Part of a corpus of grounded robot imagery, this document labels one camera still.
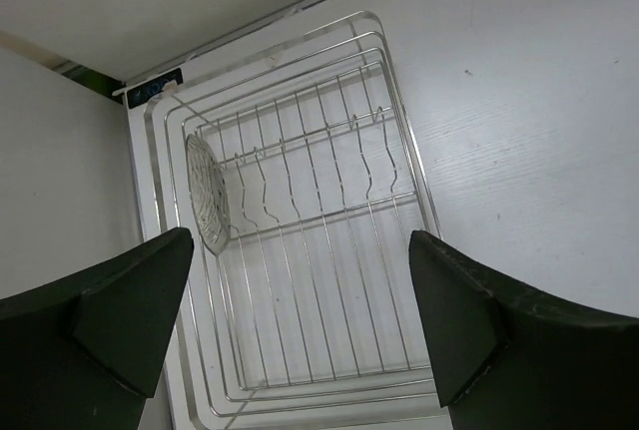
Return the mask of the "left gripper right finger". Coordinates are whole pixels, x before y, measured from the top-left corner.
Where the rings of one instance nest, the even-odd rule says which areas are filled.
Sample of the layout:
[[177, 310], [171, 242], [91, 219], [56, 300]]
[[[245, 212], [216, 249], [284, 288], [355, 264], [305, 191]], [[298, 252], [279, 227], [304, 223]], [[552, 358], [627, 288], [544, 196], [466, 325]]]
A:
[[634, 429], [638, 321], [552, 295], [416, 230], [409, 269], [456, 429]]

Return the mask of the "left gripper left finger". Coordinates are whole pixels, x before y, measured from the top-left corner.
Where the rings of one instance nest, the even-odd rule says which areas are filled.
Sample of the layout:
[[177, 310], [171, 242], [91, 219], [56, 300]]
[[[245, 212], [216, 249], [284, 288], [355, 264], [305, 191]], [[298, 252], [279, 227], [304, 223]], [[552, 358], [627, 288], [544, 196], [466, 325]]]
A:
[[4, 429], [135, 429], [154, 397], [188, 282], [191, 232], [1, 301]]

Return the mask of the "clear glass plate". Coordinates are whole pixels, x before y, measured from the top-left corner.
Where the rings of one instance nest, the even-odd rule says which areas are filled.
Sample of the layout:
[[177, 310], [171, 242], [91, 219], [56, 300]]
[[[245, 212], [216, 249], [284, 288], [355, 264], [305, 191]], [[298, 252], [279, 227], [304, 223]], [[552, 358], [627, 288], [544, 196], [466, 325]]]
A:
[[220, 255], [231, 239], [231, 216], [222, 168], [210, 145], [195, 134], [186, 138], [192, 209], [205, 247]]

